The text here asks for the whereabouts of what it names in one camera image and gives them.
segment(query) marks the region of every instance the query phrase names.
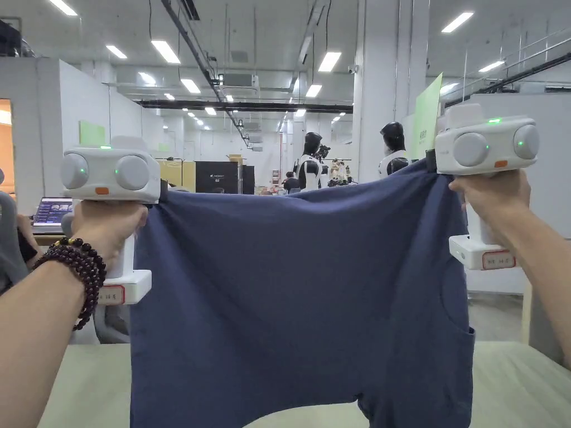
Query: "mannequin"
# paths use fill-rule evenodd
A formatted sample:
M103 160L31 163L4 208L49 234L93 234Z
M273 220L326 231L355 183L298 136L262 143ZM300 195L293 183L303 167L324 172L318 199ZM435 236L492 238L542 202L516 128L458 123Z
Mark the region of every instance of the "mannequin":
M303 155L296 161L293 167L302 192L320 188L323 165L316 157L320 145L321 135L315 132L308 132L305 135Z
M404 130L399 122L390 122L381 130L385 143L385 158L379 164L381 178L408 166L410 160L404 147Z

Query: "beaded bracelet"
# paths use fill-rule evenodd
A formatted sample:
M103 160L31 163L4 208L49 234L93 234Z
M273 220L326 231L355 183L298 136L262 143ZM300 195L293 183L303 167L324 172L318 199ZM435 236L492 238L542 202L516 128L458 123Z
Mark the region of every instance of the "beaded bracelet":
M99 289L103 286L107 274L106 264L90 244L81 238L62 238L34 264L33 269L47 261L54 260L68 266L82 282L85 288L85 303L79 314L79 322L73 327L74 331L81 330L89 321L97 306Z

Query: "laptop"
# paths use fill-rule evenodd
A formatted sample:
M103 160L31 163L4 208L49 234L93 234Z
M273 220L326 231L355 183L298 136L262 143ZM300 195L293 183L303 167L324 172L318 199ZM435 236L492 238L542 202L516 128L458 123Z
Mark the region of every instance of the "laptop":
M73 212L70 197L43 197L34 216L34 235L62 235L62 218Z

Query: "floor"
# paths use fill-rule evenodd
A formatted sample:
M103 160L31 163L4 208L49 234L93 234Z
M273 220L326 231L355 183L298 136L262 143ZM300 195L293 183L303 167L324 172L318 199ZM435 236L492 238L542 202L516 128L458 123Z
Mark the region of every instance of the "floor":
M521 341L523 296L470 294L470 325L476 340Z

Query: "white wall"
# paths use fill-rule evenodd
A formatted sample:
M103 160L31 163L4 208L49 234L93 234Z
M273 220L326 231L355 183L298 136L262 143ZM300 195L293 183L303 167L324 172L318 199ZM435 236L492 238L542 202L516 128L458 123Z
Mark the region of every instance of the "white wall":
M57 59L0 58L0 98L13 105L18 211L33 214L43 196L62 193L63 151L79 144L79 121L115 135L142 136L158 147L162 119Z

